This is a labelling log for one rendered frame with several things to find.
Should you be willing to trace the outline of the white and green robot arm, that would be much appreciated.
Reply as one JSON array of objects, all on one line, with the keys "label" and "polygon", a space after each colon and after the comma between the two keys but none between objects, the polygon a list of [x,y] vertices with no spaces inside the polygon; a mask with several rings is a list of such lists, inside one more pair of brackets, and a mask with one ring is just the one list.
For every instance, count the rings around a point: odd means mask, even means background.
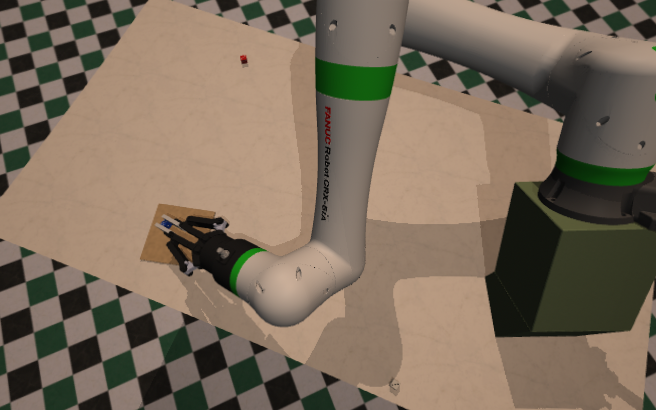
[{"label": "white and green robot arm", "polygon": [[401,44],[566,114],[555,166],[538,190],[546,207],[583,222],[656,231],[656,42],[549,25],[469,0],[317,0],[311,239],[284,256],[234,239],[212,265],[215,282],[265,322],[301,323],[364,270],[369,191]]}]

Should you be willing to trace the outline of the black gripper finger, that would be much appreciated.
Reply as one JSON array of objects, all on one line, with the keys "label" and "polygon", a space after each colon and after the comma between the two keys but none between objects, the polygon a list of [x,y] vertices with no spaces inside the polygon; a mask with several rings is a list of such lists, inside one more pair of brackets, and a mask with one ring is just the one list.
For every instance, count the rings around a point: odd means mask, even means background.
[{"label": "black gripper finger", "polygon": [[[177,235],[173,231],[169,230],[168,228],[160,225],[159,223],[156,223],[155,226],[162,230],[164,232],[164,235],[170,238],[170,241],[166,243],[167,248],[170,250],[172,255],[175,257],[177,262],[179,263],[179,268],[180,271],[186,274],[187,276],[192,276],[193,271],[199,267],[195,267],[193,263],[191,263],[186,256],[183,254],[183,252],[180,250],[178,245],[182,245],[186,247],[189,250],[193,250],[197,253],[200,253],[201,247],[184,239],[183,237]],[[174,246],[175,245],[175,246]],[[177,247],[177,248],[176,248]],[[188,261],[188,262],[187,262]]]},{"label": "black gripper finger", "polygon": [[194,237],[198,239],[200,238],[205,242],[211,237],[193,228],[193,226],[214,229],[214,230],[222,230],[222,231],[225,231],[225,228],[228,228],[229,226],[229,224],[221,217],[210,219],[210,218],[203,218],[203,217],[196,217],[196,216],[188,216],[185,222],[182,222],[177,218],[172,219],[165,214],[163,214],[161,217],[167,220],[168,222],[170,222],[172,225],[178,227],[179,229],[188,232]]}]

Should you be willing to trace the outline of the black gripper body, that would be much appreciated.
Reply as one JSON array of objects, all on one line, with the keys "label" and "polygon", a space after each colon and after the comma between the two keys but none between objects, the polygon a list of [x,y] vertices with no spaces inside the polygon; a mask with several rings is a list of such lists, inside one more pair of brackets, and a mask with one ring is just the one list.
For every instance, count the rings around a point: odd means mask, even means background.
[{"label": "black gripper body", "polygon": [[[195,267],[199,267],[198,269],[204,269],[212,274],[211,271],[212,262],[216,254],[218,253],[217,252],[218,248],[220,247],[222,248],[226,243],[234,239],[226,236],[227,234],[222,230],[215,230],[205,234],[211,238],[206,243],[202,239],[200,238],[198,239],[198,241],[195,244],[200,246],[202,249],[200,253],[197,253],[192,250],[192,261]],[[200,255],[200,260],[199,260],[199,255]]]}]

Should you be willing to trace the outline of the brown square mat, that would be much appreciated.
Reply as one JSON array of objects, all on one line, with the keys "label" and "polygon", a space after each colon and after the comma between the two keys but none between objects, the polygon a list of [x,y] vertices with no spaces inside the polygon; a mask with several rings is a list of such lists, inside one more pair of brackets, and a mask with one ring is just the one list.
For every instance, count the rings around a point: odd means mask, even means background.
[{"label": "brown square mat", "polygon": [[[203,218],[211,218],[214,219],[215,212],[213,211],[207,211],[207,210],[200,210],[200,209],[193,209],[193,208],[186,208],[186,207],[180,207],[180,206],[173,206],[173,205],[166,205],[166,204],[158,204],[155,216],[153,218],[140,260],[146,260],[146,261],[153,261],[153,262],[159,262],[159,263],[166,263],[166,264],[172,264],[172,265],[179,265],[175,257],[172,255],[170,250],[167,248],[166,243],[170,241],[170,238],[164,235],[164,232],[157,228],[155,224],[158,222],[159,224],[162,223],[164,218],[161,216],[165,214],[172,219],[179,219],[180,221],[184,222],[186,221],[186,218],[188,216],[196,216],[196,217],[203,217]],[[197,242],[198,238],[194,237],[193,235],[189,234],[188,232],[185,232],[178,227],[172,225],[170,227],[170,230],[175,232],[177,235],[185,238],[188,241],[193,242],[194,244]],[[178,247],[181,249],[181,251],[184,253],[184,255],[187,257],[187,259],[192,262],[192,251],[187,249],[186,247],[182,245],[178,245]],[[193,263],[193,262],[192,262]]]}]

